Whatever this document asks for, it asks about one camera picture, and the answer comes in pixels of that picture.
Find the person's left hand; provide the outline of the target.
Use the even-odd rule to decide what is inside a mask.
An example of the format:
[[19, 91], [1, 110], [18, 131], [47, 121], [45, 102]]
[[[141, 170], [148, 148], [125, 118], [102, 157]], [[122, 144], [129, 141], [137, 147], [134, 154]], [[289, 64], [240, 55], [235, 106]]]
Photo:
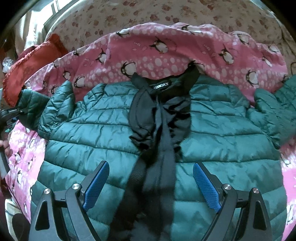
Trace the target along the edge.
[[0, 146], [4, 148], [4, 153], [6, 156], [10, 157], [11, 156], [11, 149], [10, 149], [10, 144], [8, 140], [0, 140]]

